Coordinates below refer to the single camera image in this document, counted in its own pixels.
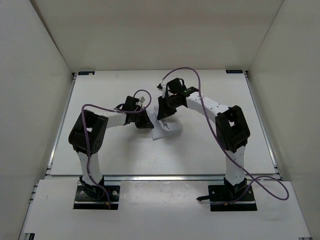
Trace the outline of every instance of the white table surface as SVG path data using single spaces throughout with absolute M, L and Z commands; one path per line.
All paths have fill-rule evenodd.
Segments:
M 53 159 L 52 175 L 81 175 L 76 152 L 68 136 L 84 104 L 114 108 L 138 89 L 152 95 L 153 107 L 161 92 L 156 86 L 167 70 L 96 71 L 76 78 L 64 125 Z M 242 108 L 251 136 L 245 150 L 245 168 L 253 174 L 275 172 L 265 137 L 244 74 L 227 74 L 225 70 L 200 70 L 202 94 L 221 104 Z M 185 80 L 187 87 L 198 87 L 194 73 L 180 70 L 168 77 Z M 88 108 L 96 113 L 99 110 Z M 135 125 L 107 129 L 99 154 L 104 175 L 223 175 L 225 156 L 215 142 L 205 117 L 183 106 L 176 117 L 182 122 L 181 134 L 153 141 L 147 129 Z
M 118 210 L 73 209 L 78 178 L 40 180 L 24 233 L 34 240 L 298 240 L 310 237 L 291 182 L 287 201 L 253 185 L 258 211 L 210 212 L 205 181 L 122 181 Z M 264 181 L 273 193 L 283 188 Z

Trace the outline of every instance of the robotic arm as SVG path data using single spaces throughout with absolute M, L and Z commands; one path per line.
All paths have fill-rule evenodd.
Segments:
M 162 91 L 158 98 L 159 109 L 157 119 L 162 120 L 177 112 L 177 107 L 185 106 L 204 115 L 200 98 L 211 121 L 215 123 L 216 134 L 221 146 L 228 155 L 244 167 L 244 153 L 250 131 L 239 106 L 228 107 L 202 95 L 195 87 L 187 88 L 183 79 L 176 78 L 167 84 L 157 86 Z M 227 157 L 224 185 L 231 199 L 239 196 L 247 186 L 245 172 L 233 164 Z
M 100 186 L 104 186 L 104 179 L 99 167 L 98 151 L 102 146 L 106 129 L 130 123 L 135 123 L 138 129 L 152 129 L 154 127 L 145 109 L 142 112 L 136 113 L 142 109 L 143 102 L 143 97 L 135 98 L 128 96 L 124 104 L 120 104 L 115 108 L 116 110 L 132 113 L 104 112 L 101 115 L 97 115 L 92 111 L 84 110 L 84 118 L 90 143 L 90 163 L 88 168 L 92 179 Z M 90 179 L 87 171 L 87 142 L 81 114 L 69 135 L 68 141 L 80 159 L 82 169 L 80 182 L 86 194 L 93 199 L 100 199 L 104 191 Z
M 161 121 L 177 112 L 178 107 L 195 110 L 204 115 L 200 101 L 203 99 L 208 117 L 216 125 L 216 134 L 221 146 L 227 151 L 241 167 L 244 166 L 244 152 L 250 131 L 244 114 L 239 106 L 228 107 L 202 95 L 195 87 L 187 88 L 180 78 L 173 79 L 167 84 L 157 86 L 162 91 L 158 98 L 157 120 Z M 128 96 L 122 106 L 123 111 L 136 112 L 142 109 L 143 99 Z M 147 111 L 139 113 L 106 112 L 104 115 L 97 115 L 89 110 L 84 110 L 85 122 L 88 130 L 90 143 L 89 171 L 93 180 L 100 186 L 104 186 L 104 179 L 99 168 L 98 151 L 102 146 L 106 129 L 135 123 L 138 129 L 153 129 Z M 90 179 L 87 171 L 88 155 L 85 132 L 82 116 L 78 117 L 70 135 L 69 143 L 77 152 L 80 159 L 82 176 L 80 182 L 85 192 L 93 199 L 100 199 L 104 192 Z M 244 171 L 238 168 L 226 157 L 226 174 L 224 185 L 231 199 L 239 196 L 247 186 L 247 179 Z

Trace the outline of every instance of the black mounting plate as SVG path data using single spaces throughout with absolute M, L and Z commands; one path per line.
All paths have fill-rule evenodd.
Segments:
M 89 197 L 82 185 L 78 185 L 75 192 L 73 209 L 99 209 L 99 210 L 117 210 L 119 206 L 120 186 L 107 185 L 104 188 L 109 193 L 111 206 L 107 205 L 107 198 L 104 195 L 101 199 Z
M 214 203 L 232 201 L 224 185 L 209 185 L 209 200 L 211 212 L 240 212 L 240 211 L 257 211 L 255 195 L 252 186 L 245 195 L 235 203 L 227 205 L 214 205 Z

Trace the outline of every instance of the white towel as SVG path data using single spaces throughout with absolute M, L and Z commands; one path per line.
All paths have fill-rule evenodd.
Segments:
M 168 137 L 172 134 L 182 131 L 182 124 L 175 116 L 168 116 L 165 119 L 157 120 L 159 107 L 155 106 L 154 110 L 148 110 L 147 114 L 154 128 L 151 130 L 152 140 L 158 140 Z

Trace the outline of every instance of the white wall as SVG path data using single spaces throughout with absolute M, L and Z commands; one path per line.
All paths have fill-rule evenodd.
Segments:
M 0 239 L 18 239 L 71 82 L 30 2 L 0 0 Z
M 252 66 L 258 98 L 283 173 L 320 239 L 320 1 L 285 0 Z
M 282 0 L 31 0 L 70 69 L 245 69 Z

